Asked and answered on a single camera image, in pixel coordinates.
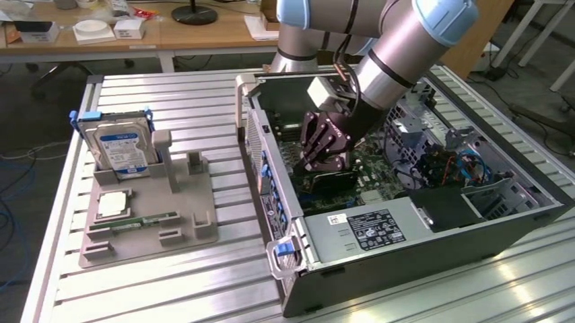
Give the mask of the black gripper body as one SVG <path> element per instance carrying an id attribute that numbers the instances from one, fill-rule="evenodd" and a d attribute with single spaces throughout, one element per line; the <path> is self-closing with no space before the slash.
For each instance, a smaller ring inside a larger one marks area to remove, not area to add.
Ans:
<path id="1" fill-rule="evenodd" d="M 357 107 L 348 115 L 337 112 L 328 112 L 327 115 L 332 124 L 343 133 L 343 137 L 349 137 L 345 150 L 351 151 L 356 142 L 380 123 L 384 111 L 373 108 L 365 101 L 360 100 Z"/>

